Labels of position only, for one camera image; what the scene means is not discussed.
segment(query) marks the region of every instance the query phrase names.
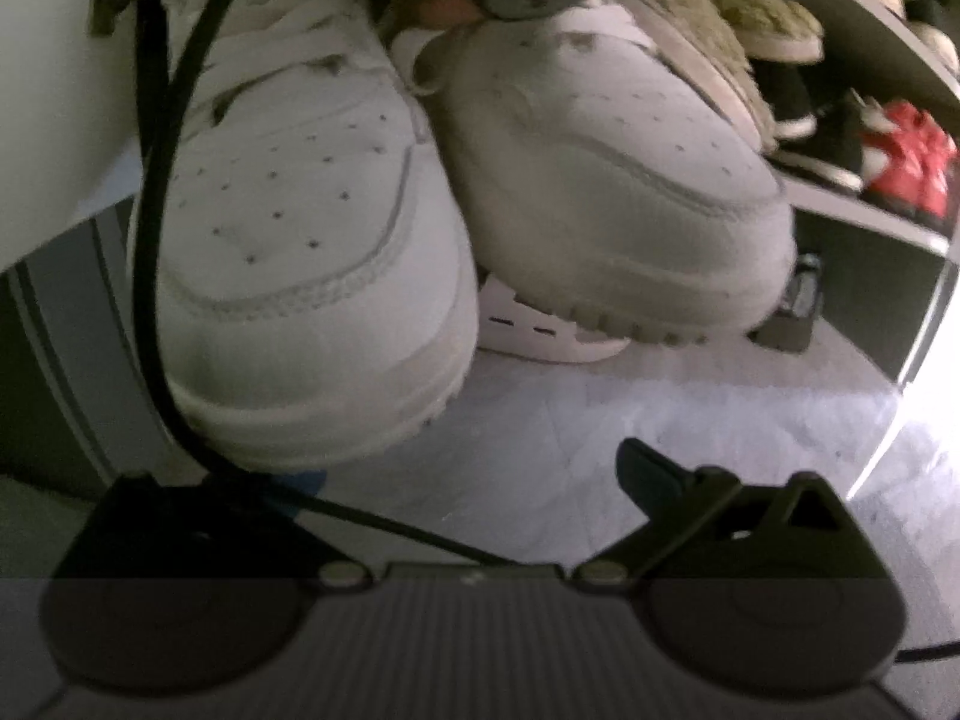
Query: floor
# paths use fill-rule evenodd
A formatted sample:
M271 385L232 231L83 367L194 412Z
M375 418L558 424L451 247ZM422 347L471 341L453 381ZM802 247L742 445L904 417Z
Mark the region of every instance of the floor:
M325 496L517 560L574 565L643 522L613 477L623 437L748 482L814 469L850 500L898 578L911 613L905 643L945 640L960 635L960 442L949 424L960 362L947 343L931 354L936 375L901 397L824 322L802 357L745 340L632 344L584 367L480 352L441 418L381 457L330 469ZM318 515L299 521L371 565L443 559ZM17 584L6 614L29 605L37 586ZM0 662L5 720L56 685L48 659L34 655ZM23 664L41 679L22 680ZM960 661L895 667L886 683L923 718L960 709Z

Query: red shoe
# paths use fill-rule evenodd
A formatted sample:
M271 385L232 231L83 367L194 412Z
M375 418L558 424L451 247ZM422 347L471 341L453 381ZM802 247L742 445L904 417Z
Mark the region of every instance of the red shoe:
M905 100L885 108L871 103L864 111L863 199L906 218L914 218L925 184L926 143L920 112Z
M931 230L946 232L949 207L947 168L956 156L957 146L929 113L923 113L920 131L923 133L926 153L923 156L925 179L920 191L917 220Z

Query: ribbed panel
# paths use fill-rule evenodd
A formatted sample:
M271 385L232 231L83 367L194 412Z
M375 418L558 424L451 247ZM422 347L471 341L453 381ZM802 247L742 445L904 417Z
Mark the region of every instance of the ribbed panel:
M553 580L393 580L319 603L256 675L162 701L80 688L50 720L904 720L878 688L801 704L733 695L651 644L627 605Z

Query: shoe shelf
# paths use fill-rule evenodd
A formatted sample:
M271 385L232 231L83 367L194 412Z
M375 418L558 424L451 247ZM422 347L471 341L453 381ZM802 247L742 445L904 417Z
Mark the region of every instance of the shoe shelf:
M877 0L797 0L824 25L827 55L863 95L904 97L944 127L960 127L960 83L909 27Z
M935 233L906 218L887 213L856 197L846 197L816 184L781 175L786 196L794 208L821 217L844 221L865 230L872 230L906 244L942 257L947 256L950 242L946 236Z

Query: cable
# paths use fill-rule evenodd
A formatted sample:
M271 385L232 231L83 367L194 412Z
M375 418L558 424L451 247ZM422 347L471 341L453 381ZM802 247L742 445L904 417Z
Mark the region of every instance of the cable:
M364 527L394 533L411 541L419 541L465 557L467 560L476 560L483 565L510 563L511 561L504 557L491 555L483 550L450 541L442 536L435 536L433 533L421 531L419 528L404 525L386 517L378 517L376 514L329 501L320 501L275 481L264 484L263 474L240 469L208 446L176 408L176 402L163 372L160 341L157 338L157 261L160 258L163 210L186 110L200 72L203 71L203 60L220 30L220 25L232 1L208 0L203 13L200 14L187 40L184 53L176 65L174 79L170 83L163 100L164 105L155 122L154 138L152 138L144 172L143 189L136 218L136 237L133 243L133 338L136 341L140 373L157 409L157 414L173 440L209 473L227 477L238 485L256 487L267 498Z
M960 640L945 641L929 647L915 647L896 653L895 664L929 664L933 661L945 661L948 658L960 658Z

